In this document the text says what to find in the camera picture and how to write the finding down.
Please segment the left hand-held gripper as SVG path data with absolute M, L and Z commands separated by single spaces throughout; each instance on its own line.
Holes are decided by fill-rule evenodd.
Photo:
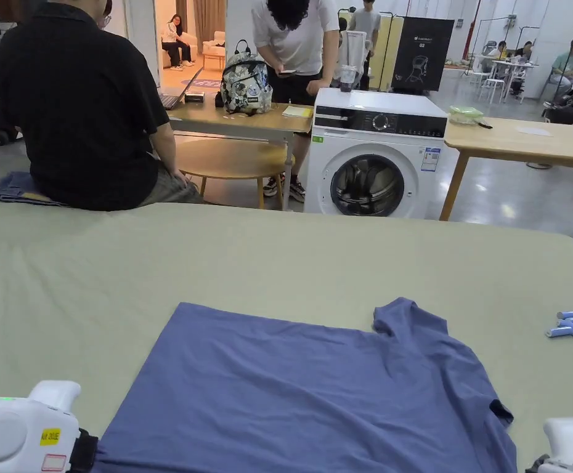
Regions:
M 71 411 L 80 393 L 45 380 L 27 397 L 0 397 L 0 472 L 91 472 L 99 439 Z

